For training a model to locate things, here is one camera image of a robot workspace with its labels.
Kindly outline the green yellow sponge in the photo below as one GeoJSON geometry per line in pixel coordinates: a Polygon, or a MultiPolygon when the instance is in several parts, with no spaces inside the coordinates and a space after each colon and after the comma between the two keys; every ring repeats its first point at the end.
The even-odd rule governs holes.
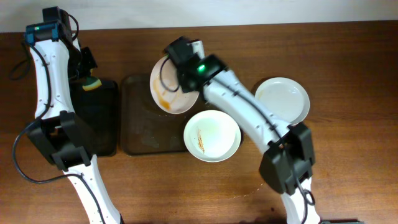
{"type": "Polygon", "coordinates": [[[99,88],[102,85],[102,82],[99,78],[96,77],[87,77],[84,84],[82,85],[82,88],[85,91],[91,91],[96,88],[99,88]]]}

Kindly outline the white plate top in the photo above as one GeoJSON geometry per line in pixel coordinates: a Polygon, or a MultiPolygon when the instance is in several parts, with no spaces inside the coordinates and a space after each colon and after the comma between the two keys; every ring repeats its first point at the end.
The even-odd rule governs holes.
{"type": "Polygon", "coordinates": [[[170,114],[182,114],[197,101],[199,92],[183,93],[177,88],[177,72],[168,56],[162,57],[153,67],[149,87],[156,105],[170,114]]]}

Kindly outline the white plate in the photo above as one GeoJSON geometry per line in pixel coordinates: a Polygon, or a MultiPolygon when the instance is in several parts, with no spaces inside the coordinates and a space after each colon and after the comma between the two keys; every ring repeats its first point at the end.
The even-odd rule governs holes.
{"type": "Polygon", "coordinates": [[[302,85],[284,77],[262,82],[255,98],[276,116],[291,123],[302,122],[310,111],[310,98],[302,85]]]}
{"type": "Polygon", "coordinates": [[[197,159],[221,162],[238,150],[243,137],[230,115],[218,110],[205,110],[188,120],[183,130],[183,141],[197,159]]]}
{"type": "Polygon", "coordinates": [[[153,67],[149,87],[156,105],[170,114],[182,114],[197,101],[199,92],[183,93],[177,88],[177,72],[168,56],[162,57],[153,67]]]}

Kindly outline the white plate bottom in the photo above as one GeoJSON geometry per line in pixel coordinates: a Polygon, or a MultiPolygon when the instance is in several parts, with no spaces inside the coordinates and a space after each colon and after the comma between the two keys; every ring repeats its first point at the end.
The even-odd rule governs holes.
{"type": "Polygon", "coordinates": [[[188,120],[183,130],[183,141],[197,159],[221,162],[238,150],[243,137],[230,115],[218,110],[205,110],[188,120]]]}

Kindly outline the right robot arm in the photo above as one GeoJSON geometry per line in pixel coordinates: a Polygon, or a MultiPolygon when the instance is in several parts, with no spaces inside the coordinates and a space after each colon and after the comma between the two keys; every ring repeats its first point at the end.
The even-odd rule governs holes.
{"type": "Polygon", "coordinates": [[[177,70],[177,87],[199,91],[204,100],[230,115],[262,154],[259,173],[279,193],[287,223],[320,223],[311,191],[315,164],[311,131],[270,112],[216,55],[206,57],[181,36],[164,49],[177,70]]]}

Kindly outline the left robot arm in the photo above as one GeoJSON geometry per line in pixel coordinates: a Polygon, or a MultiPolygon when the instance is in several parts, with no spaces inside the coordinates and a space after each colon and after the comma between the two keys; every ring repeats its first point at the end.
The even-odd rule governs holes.
{"type": "Polygon", "coordinates": [[[97,64],[71,28],[72,15],[56,6],[42,15],[24,34],[37,82],[35,118],[24,134],[73,184],[91,223],[122,223],[98,168],[99,157],[116,152],[118,85],[93,76],[97,64]]]}

